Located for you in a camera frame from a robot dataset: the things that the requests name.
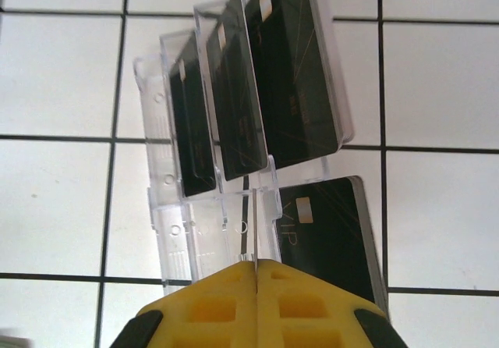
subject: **card chip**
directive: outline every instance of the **card chip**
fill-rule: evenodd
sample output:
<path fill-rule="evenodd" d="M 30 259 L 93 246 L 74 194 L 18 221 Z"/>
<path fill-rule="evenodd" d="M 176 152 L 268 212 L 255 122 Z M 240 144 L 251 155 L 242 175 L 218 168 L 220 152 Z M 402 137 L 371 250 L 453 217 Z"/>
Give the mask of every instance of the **card chip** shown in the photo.
<path fill-rule="evenodd" d="M 224 24 L 221 24 L 218 28 L 218 43 L 220 44 L 220 50 L 224 50 L 226 42 Z"/>
<path fill-rule="evenodd" d="M 272 0 L 260 0 L 260 12 L 262 14 L 262 22 L 272 14 Z"/>
<path fill-rule="evenodd" d="M 312 205 L 308 197 L 296 199 L 296 210 L 298 211 L 298 220 L 300 223 L 313 223 Z"/>

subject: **black grout line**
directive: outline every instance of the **black grout line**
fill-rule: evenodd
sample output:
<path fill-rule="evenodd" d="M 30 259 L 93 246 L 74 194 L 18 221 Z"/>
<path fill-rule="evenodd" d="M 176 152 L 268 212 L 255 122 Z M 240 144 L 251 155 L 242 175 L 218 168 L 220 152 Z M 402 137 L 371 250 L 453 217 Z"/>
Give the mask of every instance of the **black grout line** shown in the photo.
<path fill-rule="evenodd" d="M 140 18 L 192 18 L 191 12 L 129 12 L 93 10 L 2 9 L 6 15 L 28 16 L 135 16 Z"/>
<path fill-rule="evenodd" d="M 46 135 L 0 135 L 0 140 L 14 141 L 54 141 L 66 143 L 117 143 L 117 144 L 170 144 L 169 139 L 142 139 L 134 137 L 85 137 L 85 136 L 46 136 Z M 414 153 L 454 153 L 454 154 L 499 154 L 499 149 L 468 148 L 468 147 L 411 147 L 386 145 L 387 151 L 406 151 Z M 349 151 L 380 151 L 380 145 L 346 144 L 342 150 Z"/>
<path fill-rule="evenodd" d="M 161 282 L 163 286 L 190 286 L 193 284 L 192 281 L 190 280 L 183 280 L 183 279 L 167 279 L 163 282 Z"/>
<path fill-rule="evenodd" d="M 342 150 L 349 151 L 381 151 L 380 145 L 343 145 Z M 386 145 L 386 151 L 405 151 L 410 153 L 451 153 L 451 154 L 499 154 L 499 149 L 482 149 L 467 147 L 403 147 Z"/>
<path fill-rule="evenodd" d="M 383 19 L 383 23 L 434 24 L 439 26 L 499 26 L 495 20 L 432 20 L 432 19 Z"/>
<path fill-rule="evenodd" d="M 335 16 L 333 18 L 334 22 L 346 22 L 346 23 L 377 23 L 377 18 L 367 18 L 367 17 L 355 17 L 355 16 Z"/>
<path fill-rule="evenodd" d="M 499 154 L 499 149 L 480 149 L 466 147 L 398 147 L 389 146 L 389 151 L 412 151 L 421 153 L 453 153 L 453 154 Z"/>
<path fill-rule="evenodd" d="M 384 36 L 383 0 L 377 0 L 378 69 L 380 83 L 380 150 L 381 150 L 381 263 L 384 284 L 388 287 L 388 202 L 387 202 L 387 141 L 384 103 Z"/>
<path fill-rule="evenodd" d="M 139 18 L 193 18 L 192 12 L 138 12 L 132 11 L 127 13 L 128 16 L 136 16 Z"/>
<path fill-rule="evenodd" d="M 380 145 L 351 145 L 345 144 L 342 146 L 342 150 L 347 151 L 380 151 Z"/>
<path fill-rule="evenodd" d="M 93 283 L 118 283 L 118 284 L 151 284 L 162 285 L 161 279 L 154 278 L 129 278 L 121 276 L 99 276 L 99 275 L 63 275 L 63 274 L 25 274 L 18 272 L 0 272 L 0 279 L 22 279 L 22 280 L 48 280 L 58 282 L 93 282 Z M 185 282 L 177 279 L 169 279 L 169 283 Z"/>
<path fill-rule="evenodd" d="M 118 132 L 118 117 L 119 117 L 119 96 L 121 94 L 121 80 L 123 72 L 123 56 L 125 53 L 125 38 L 126 38 L 126 11 L 128 9 L 128 0 L 123 0 L 122 3 L 122 24 L 119 34 L 119 53 L 116 63 L 116 81 L 115 81 L 115 100 L 113 104 L 112 129 L 111 129 L 111 146 L 109 149 L 109 166 L 108 166 L 108 187 L 106 191 L 106 205 L 104 213 L 104 227 L 102 230 L 102 250 L 101 250 L 101 277 L 106 274 L 106 264 L 108 256 L 108 238 L 109 225 L 111 220 L 111 201 L 112 201 L 112 185 L 115 168 L 115 148 L 116 134 Z M 97 299 L 97 317 L 95 321 L 95 336 L 94 347 L 99 348 L 101 345 L 101 330 L 102 330 L 102 311 L 104 308 L 104 282 L 99 283 L 99 294 Z"/>
<path fill-rule="evenodd" d="M 3 9 L 6 15 L 33 15 L 33 16 L 121 16 L 120 11 L 93 11 L 93 10 L 50 10 L 50 9 Z"/>
<path fill-rule="evenodd" d="M 432 19 L 380 19 L 356 16 L 335 16 L 334 22 L 342 23 L 390 23 L 390 24 L 429 24 L 438 26 L 499 26 L 496 20 L 432 20 Z"/>
<path fill-rule="evenodd" d="M 66 143 L 124 143 L 145 144 L 145 139 L 120 137 L 114 140 L 111 137 L 85 137 L 85 136 L 45 136 L 45 135 L 0 135 L 0 140 L 16 141 L 59 141 Z"/>
<path fill-rule="evenodd" d="M 499 290 L 489 289 L 447 289 L 447 288 L 411 288 L 388 287 L 389 293 L 407 293 L 413 295 L 449 295 L 449 296 L 485 296 L 499 297 Z"/>

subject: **clear plastic card holder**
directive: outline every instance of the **clear plastic card holder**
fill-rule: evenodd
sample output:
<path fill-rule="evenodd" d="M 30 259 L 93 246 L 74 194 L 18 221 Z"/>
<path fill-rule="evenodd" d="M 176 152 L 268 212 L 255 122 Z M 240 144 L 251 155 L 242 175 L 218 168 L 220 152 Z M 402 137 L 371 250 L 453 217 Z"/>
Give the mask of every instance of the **clear plastic card holder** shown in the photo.
<path fill-rule="evenodd" d="M 224 23 L 225 27 L 231 27 L 232 29 L 225 29 L 222 30 L 222 32 L 226 32 L 228 37 L 232 33 L 233 37 L 239 37 L 240 40 L 242 40 L 239 46 L 243 49 L 243 61 L 246 62 L 246 66 L 249 66 L 249 72 L 251 75 L 249 84 L 253 85 L 255 93 L 257 95 L 256 80 L 253 72 L 253 60 L 251 58 L 250 43 L 248 31 L 246 28 L 246 17 L 244 14 L 245 3 L 246 0 L 221 0 L 197 5 L 194 8 L 200 68 L 202 71 L 206 102 L 210 117 L 212 135 L 214 138 L 215 164 L 221 171 L 221 188 L 219 190 L 222 193 L 224 200 L 223 205 L 224 208 L 227 209 L 229 219 L 231 219 L 230 216 L 234 214 L 233 219 L 236 222 L 241 221 L 242 197 L 251 197 L 251 193 L 248 190 L 242 189 L 242 178 L 228 181 L 224 177 L 221 147 L 219 144 L 217 144 L 217 142 L 220 141 L 220 134 L 218 132 L 217 117 L 215 113 L 214 92 L 211 84 L 211 71 L 207 55 L 207 41 L 208 38 L 214 33 L 215 28 L 220 26 L 221 18 L 223 17 L 226 10 L 232 10 L 236 15 L 233 18 L 229 19 L 228 23 Z M 225 34 L 222 34 L 222 32 L 219 28 L 218 39 L 221 44 L 221 48 L 223 48 L 222 44 L 224 44 L 226 41 L 228 42 L 228 39 L 225 40 Z M 261 118 L 259 105 L 257 111 L 258 115 Z M 260 135 L 264 139 L 264 129 L 261 124 L 260 131 Z M 277 237 L 275 234 L 275 221 L 282 216 L 281 198 L 278 192 L 278 179 L 277 173 L 275 171 L 274 159 L 271 155 L 268 155 L 267 159 L 267 167 L 265 169 L 262 169 L 259 172 L 250 173 L 248 175 L 249 188 L 251 190 L 256 189 L 258 191 L 257 199 L 260 206 L 260 208 L 258 208 L 259 257 L 269 257 L 280 261 Z"/>
<path fill-rule="evenodd" d="M 237 179 L 232 181 L 234 190 L 224 191 L 227 183 L 222 182 L 216 169 L 215 190 L 191 197 L 183 193 L 171 89 L 166 77 L 188 36 L 189 31 L 165 35 L 161 38 L 162 55 L 134 62 L 150 169 L 150 215 L 157 234 L 165 294 L 237 261 L 253 259 L 255 242 L 259 257 L 280 259 L 274 223 L 281 217 L 281 205 L 272 157 L 266 169 L 250 176 L 248 190 L 243 190 L 242 180 Z M 256 240 L 253 189 L 258 211 Z"/>

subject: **tiled floor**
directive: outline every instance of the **tiled floor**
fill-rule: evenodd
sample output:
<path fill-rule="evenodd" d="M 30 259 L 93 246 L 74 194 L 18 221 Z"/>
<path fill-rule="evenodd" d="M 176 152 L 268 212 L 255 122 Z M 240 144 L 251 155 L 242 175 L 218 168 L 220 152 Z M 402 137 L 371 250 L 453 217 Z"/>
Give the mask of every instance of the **tiled floor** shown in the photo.
<path fill-rule="evenodd" d="M 161 296 L 131 61 L 206 0 L 0 0 L 0 328 L 108 346 Z M 499 0 L 331 0 L 395 327 L 499 346 Z"/>

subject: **black card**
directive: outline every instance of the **black card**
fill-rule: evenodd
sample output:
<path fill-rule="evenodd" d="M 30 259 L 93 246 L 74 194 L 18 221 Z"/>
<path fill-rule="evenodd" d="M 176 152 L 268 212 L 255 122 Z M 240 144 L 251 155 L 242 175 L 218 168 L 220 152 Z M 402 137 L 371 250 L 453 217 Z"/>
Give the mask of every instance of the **black card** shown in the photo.
<path fill-rule="evenodd" d="M 352 179 L 280 192 L 283 216 L 276 225 L 282 263 L 375 302 Z"/>
<path fill-rule="evenodd" d="M 249 39 L 269 154 L 277 168 L 340 144 L 310 0 L 250 0 Z"/>
<path fill-rule="evenodd" d="M 211 136 L 194 32 L 170 71 L 170 87 L 184 194 L 214 190 Z"/>
<path fill-rule="evenodd" d="M 207 40 L 225 178 L 267 167 L 263 124 L 241 0 L 229 0 Z"/>

